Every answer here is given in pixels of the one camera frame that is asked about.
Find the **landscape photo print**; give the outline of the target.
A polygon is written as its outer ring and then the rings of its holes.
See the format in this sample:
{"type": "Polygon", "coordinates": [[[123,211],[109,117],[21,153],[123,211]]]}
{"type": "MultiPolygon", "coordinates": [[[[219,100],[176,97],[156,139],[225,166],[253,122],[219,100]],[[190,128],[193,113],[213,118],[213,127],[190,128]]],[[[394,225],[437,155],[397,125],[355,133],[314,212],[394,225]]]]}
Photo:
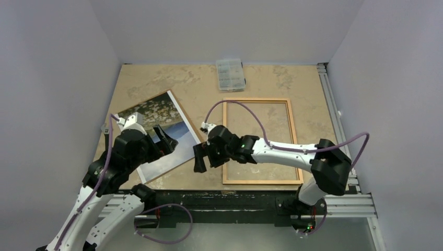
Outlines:
{"type": "Polygon", "coordinates": [[[114,114],[136,119],[152,141],[164,147],[165,157],[137,168],[142,183],[152,181],[194,158],[193,146],[202,142],[173,92],[167,90],[114,114]]]}

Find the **clear plastic organizer box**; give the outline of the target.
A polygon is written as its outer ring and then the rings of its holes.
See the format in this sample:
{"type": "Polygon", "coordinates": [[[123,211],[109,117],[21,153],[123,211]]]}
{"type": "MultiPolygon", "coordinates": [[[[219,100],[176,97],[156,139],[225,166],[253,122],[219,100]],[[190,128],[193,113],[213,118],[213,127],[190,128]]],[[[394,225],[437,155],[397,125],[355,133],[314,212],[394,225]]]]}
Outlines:
{"type": "Polygon", "coordinates": [[[217,60],[215,65],[221,92],[242,92],[245,90],[246,78],[240,59],[217,60]]]}

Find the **brown frame backing board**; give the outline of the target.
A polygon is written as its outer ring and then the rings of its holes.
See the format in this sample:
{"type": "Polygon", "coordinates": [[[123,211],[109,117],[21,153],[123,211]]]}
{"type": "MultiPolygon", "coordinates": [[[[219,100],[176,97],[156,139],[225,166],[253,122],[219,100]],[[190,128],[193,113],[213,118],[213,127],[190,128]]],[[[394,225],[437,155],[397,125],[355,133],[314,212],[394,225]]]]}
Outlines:
{"type": "Polygon", "coordinates": [[[153,129],[157,125],[176,140],[171,154],[139,168],[141,180],[147,182],[190,161],[194,157],[192,147],[201,143],[202,138],[179,98],[171,90],[143,102],[140,112],[144,116],[144,127],[155,143],[160,141],[153,129]]]}

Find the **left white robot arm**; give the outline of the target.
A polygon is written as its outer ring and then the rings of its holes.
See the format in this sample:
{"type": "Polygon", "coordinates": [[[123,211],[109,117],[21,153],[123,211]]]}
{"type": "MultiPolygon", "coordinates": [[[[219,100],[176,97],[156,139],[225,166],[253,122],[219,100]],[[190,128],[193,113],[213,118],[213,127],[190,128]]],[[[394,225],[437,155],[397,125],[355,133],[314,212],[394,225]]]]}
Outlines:
{"type": "Polygon", "coordinates": [[[150,135],[137,129],[125,129],[100,158],[89,165],[75,205],[61,230],[52,242],[39,250],[97,250],[97,242],[88,242],[87,236],[102,209],[119,191],[130,173],[140,165],[154,162],[174,152],[178,141],[159,125],[154,126],[159,137],[154,142],[150,135]]]}

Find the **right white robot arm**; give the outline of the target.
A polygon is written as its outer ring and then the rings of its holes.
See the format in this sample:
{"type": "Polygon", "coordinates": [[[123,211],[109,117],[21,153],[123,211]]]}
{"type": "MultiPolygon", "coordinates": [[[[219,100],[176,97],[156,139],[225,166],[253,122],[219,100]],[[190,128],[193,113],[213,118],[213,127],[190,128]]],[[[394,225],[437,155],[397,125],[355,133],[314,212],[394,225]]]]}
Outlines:
{"type": "Polygon", "coordinates": [[[300,186],[293,199],[294,208],[301,213],[326,195],[345,195],[352,161],[330,140],[298,145],[272,142],[256,135],[239,137],[223,125],[206,123],[201,129],[207,139],[193,147],[196,173],[206,172],[204,157],[213,168],[233,160],[240,164],[279,164],[305,170],[312,178],[300,186]]]}

